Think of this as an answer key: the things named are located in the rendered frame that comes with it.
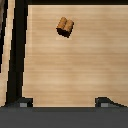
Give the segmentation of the small brown wooden block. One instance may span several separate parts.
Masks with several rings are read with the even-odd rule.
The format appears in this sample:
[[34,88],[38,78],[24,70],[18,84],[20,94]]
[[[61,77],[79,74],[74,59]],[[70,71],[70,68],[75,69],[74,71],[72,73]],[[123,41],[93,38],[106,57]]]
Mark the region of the small brown wooden block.
[[69,37],[72,32],[73,25],[74,22],[72,20],[68,20],[65,17],[62,17],[56,27],[56,30],[59,35]]

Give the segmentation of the black bin wall frame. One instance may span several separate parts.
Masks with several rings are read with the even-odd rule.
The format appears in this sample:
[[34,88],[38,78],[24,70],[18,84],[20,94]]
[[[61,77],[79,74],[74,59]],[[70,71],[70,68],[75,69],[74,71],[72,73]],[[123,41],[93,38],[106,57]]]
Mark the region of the black bin wall frame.
[[[91,107],[97,97],[128,106],[128,5],[30,5],[9,0],[0,105],[20,97],[35,106]],[[56,27],[74,22],[69,37]]]

